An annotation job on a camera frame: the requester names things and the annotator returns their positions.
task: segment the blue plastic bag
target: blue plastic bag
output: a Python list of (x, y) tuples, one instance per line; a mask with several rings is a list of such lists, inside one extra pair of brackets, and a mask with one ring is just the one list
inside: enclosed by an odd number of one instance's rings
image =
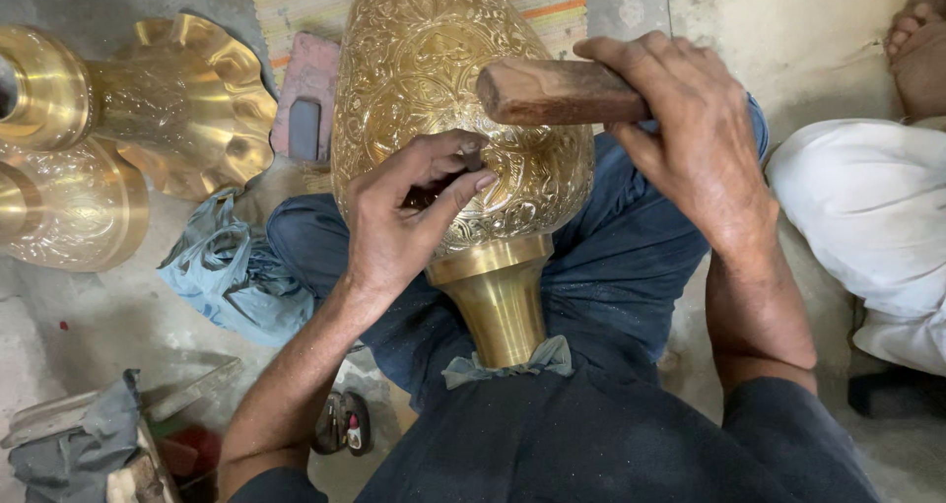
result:
[(158, 275), (219, 327), (281, 347), (312, 317), (315, 303), (272, 253), (266, 231), (233, 216), (236, 192), (221, 191), (194, 211)]

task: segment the dark t-shirt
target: dark t-shirt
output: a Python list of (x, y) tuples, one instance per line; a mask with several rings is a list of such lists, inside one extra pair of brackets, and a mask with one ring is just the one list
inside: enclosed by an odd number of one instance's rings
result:
[[(743, 383), (719, 427), (659, 388), (643, 350), (571, 336), (571, 377), (527, 374), (437, 395), (358, 500), (878, 500), (850, 436), (804, 388)], [(231, 501), (327, 498), (305, 472), (274, 468)]]

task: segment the red object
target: red object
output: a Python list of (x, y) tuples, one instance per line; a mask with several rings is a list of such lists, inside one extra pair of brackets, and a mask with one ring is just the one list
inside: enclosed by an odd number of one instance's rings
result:
[(201, 455), (196, 449), (167, 438), (155, 440), (154, 445), (172, 475), (187, 477), (194, 474), (194, 466)]
[(223, 439), (205, 427), (191, 425), (168, 436), (169, 440), (197, 450), (193, 475), (203, 475), (217, 468), (220, 461), (220, 446)]
[(312, 34), (296, 33), (286, 76), (279, 90), (276, 119), (272, 123), (270, 144), (274, 150), (284, 156), (290, 154), (290, 108), (296, 99), (305, 99), (322, 106), (318, 153), (328, 153), (337, 78), (338, 44)]

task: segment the white clothing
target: white clothing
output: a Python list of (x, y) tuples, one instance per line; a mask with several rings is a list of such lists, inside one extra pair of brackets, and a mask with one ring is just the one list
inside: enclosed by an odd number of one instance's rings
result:
[(789, 137), (765, 173), (814, 256), (865, 300), (854, 344), (946, 375), (946, 133), (819, 122)]

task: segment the brass vase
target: brass vase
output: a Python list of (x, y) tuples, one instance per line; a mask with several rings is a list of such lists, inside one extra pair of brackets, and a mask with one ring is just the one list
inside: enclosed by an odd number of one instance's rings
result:
[(157, 191), (197, 201), (242, 188), (272, 164), (276, 102), (260, 63), (210, 21), (146, 19), (106, 62), (84, 61), (30, 27), (0, 27), (0, 60), (17, 86), (0, 140), (20, 148), (66, 150), (95, 133)]
[(507, 0), (355, 0), (332, 131), (342, 216), (348, 182), (413, 136), (489, 135), (482, 155), (499, 179), (453, 221), (426, 270), (459, 307), (489, 368), (528, 361), (545, 339), (539, 278), (550, 233), (582, 206), (594, 168), (590, 126), (522, 128), (486, 117), (477, 76), (503, 56), (550, 59)]
[(93, 136), (40, 153), (0, 141), (0, 252), (42, 267), (108, 270), (148, 230), (148, 189), (114, 143)]

